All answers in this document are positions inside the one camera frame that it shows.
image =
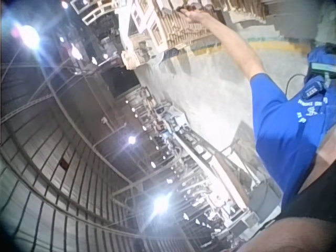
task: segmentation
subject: person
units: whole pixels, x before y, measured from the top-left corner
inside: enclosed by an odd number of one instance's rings
[[[236,32],[207,12],[179,11],[210,30],[250,81],[256,150],[283,192],[275,222],[238,251],[336,251],[336,83],[316,71],[334,71],[336,46],[309,53],[303,89],[288,100]]]

